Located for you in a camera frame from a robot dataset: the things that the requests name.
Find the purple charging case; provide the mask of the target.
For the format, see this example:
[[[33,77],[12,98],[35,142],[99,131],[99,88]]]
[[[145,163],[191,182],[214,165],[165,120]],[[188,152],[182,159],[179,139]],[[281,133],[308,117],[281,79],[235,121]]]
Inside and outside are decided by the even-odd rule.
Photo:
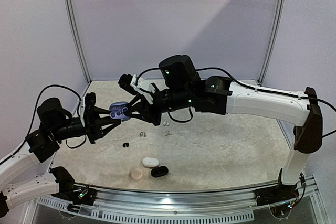
[[[122,114],[121,110],[123,107],[127,107],[127,102],[115,102],[109,106],[110,117],[114,120],[128,121],[130,118],[126,114]]]

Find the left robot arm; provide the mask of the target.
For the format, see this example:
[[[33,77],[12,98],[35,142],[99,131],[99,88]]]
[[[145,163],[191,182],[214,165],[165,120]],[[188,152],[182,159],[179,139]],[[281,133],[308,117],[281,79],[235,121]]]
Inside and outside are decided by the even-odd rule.
[[[97,191],[89,186],[77,186],[64,167],[55,167],[47,173],[23,183],[13,179],[29,168],[51,158],[63,140],[85,136],[91,144],[103,138],[121,124],[110,111],[96,107],[96,95],[84,98],[81,116],[73,117],[58,98],[45,100],[38,108],[39,129],[31,132],[23,142],[1,160],[1,216],[16,206],[44,195],[67,200],[73,205],[92,206]]]

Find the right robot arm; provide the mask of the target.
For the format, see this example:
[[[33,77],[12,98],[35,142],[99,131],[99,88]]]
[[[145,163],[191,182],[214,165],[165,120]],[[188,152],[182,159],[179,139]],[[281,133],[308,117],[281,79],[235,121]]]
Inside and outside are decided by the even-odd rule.
[[[203,113],[249,114],[291,123],[294,143],[271,196],[282,201],[291,194],[309,155],[322,145],[323,117],[313,88],[303,92],[262,88],[240,82],[228,72],[201,79],[187,55],[168,57],[157,69],[165,80],[164,90],[141,74],[120,78],[120,87],[134,96],[128,116],[159,125],[163,113],[193,108]]]

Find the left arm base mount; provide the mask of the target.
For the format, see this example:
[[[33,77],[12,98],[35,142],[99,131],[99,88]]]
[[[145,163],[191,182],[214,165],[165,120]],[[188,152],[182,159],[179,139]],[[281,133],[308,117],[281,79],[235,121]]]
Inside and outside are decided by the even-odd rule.
[[[61,182],[59,183],[59,192],[51,195],[67,200],[73,205],[93,206],[97,191],[89,186],[77,186],[74,182]]]

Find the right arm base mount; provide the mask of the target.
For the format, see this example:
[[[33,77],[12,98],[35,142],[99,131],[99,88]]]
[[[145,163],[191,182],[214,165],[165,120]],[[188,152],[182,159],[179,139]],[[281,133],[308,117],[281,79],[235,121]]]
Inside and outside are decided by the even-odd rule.
[[[289,201],[294,199],[294,202],[290,203],[288,208],[296,206],[303,198],[306,191],[306,182],[301,183],[303,189],[301,197],[297,184],[295,185],[283,185],[279,182],[276,186],[261,188],[254,190],[257,206],[271,205],[277,202]]]

